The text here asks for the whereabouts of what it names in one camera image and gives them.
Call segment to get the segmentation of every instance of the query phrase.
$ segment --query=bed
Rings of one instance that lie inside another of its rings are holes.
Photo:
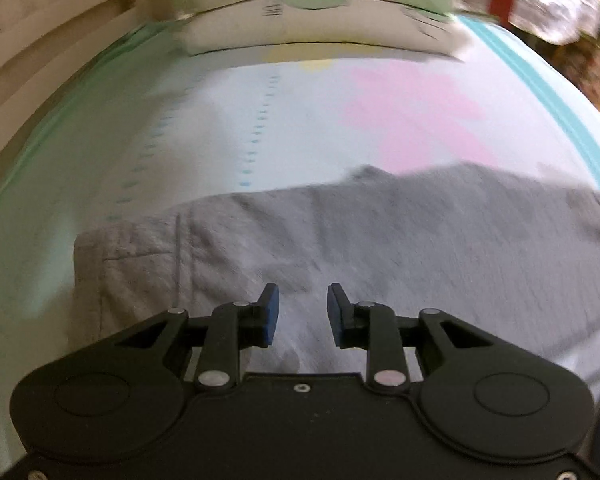
[[[600,114],[504,28],[462,18],[462,60],[315,43],[190,57],[162,12],[0,0],[0,471],[22,452],[11,390],[72,347],[85,229],[364,165],[469,161],[600,190]]]

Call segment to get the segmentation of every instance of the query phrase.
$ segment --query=teal stripe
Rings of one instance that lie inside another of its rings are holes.
[[[528,61],[518,56],[487,25],[467,18],[462,18],[462,22],[493,50],[533,92],[574,145],[600,189],[600,146],[580,118],[552,86],[539,75],[536,69]]]

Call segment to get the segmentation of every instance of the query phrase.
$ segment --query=screw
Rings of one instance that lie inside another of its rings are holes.
[[[398,370],[381,370],[374,375],[374,381],[382,386],[400,386],[406,380],[406,375]]]
[[[221,370],[207,370],[198,376],[198,382],[205,386],[218,388],[229,382],[229,374]]]
[[[307,394],[311,391],[311,386],[304,383],[296,384],[294,386],[294,391],[298,392],[299,394]]]

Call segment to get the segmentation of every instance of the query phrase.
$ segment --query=bed sheet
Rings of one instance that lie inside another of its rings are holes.
[[[600,190],[600,114],[508,32],[465,23],[463,62],[351,44],[186,57],[158,25],[104,53],[0,189],[0,470],[22,452],[11,390],[70,348],[72,245],[87,228],[365,164],[465,160]],[[585,375],[582,351],[555,359]]]

